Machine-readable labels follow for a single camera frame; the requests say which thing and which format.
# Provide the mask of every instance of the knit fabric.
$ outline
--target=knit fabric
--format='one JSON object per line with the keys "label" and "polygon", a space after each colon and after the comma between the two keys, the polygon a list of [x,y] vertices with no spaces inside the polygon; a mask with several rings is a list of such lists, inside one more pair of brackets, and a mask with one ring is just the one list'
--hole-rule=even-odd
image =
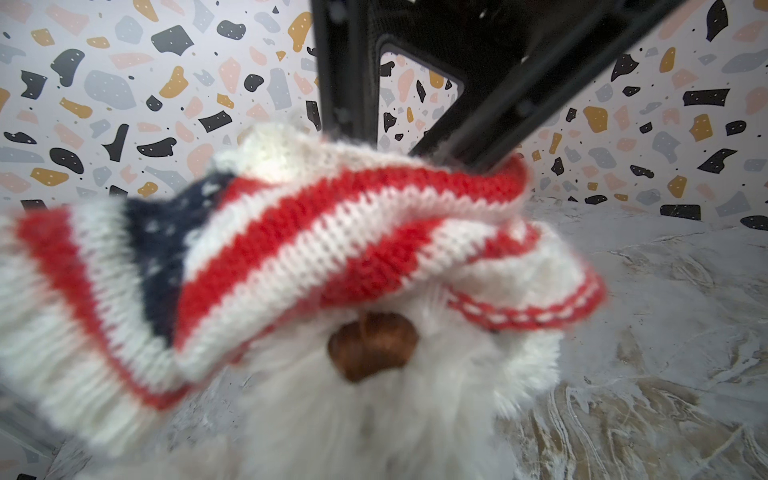
{"label": "knit fabric", "polygon": [[526,170],[473,177],[263,124],[173,200],[0,218],[0,367],[112,454],[297,318],[439,280],[479,329],[561,328],[604,298]]}

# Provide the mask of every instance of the black metal frame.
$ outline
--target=black metal frame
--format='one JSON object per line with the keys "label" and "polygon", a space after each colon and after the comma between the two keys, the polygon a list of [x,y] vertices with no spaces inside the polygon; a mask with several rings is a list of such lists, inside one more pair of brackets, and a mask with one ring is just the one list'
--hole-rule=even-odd
{"label": "black metal frame", "polygon": [[313,0],[326,134],[376,144],[379,59],[404,51],[464,88],[411,154],[490,170],[683,0],[501,0],[525,21],[501,27],[476,15],[488,0],[468,0],[469,20],[451,1]]}

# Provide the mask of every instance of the plush toy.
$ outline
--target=plush toy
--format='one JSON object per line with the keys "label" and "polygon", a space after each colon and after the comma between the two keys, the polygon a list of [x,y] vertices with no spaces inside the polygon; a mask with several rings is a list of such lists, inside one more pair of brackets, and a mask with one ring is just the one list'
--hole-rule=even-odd
{"label": "plush toy", "polygon": [[259,379],[238,452],[104,478],[489,478],[494,418],[556,384],[604,298],[521,215],[526,180],[261,124],[171,200],[0,219],[0,366],[113,455],[222,366]]}

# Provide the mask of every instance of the stuffed animal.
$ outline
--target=stuffed animal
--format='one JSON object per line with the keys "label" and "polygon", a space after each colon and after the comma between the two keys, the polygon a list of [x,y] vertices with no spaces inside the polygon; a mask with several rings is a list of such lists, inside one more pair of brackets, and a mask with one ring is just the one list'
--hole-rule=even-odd
{"label": "stuffed animal", "polygon": [[234,451],[98,478],[493,478],[498,416],[558,381],[604,298],[525,219],[519,157],[477,177],[261,124],[175,198],[0,218],[0,368],[120,455],[226,364],[258,378]]}

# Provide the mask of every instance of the brown nose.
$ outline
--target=brown nose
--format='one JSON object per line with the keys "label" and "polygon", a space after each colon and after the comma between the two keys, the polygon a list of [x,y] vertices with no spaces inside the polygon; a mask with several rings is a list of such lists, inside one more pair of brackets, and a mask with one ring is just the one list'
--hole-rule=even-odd
{"label": "brown nose", "polygon": [[418,343],[416,328],[399,313],[366,312],[331,335],[328,355],[344,378],[357,383],[382,370],[402,368]]}

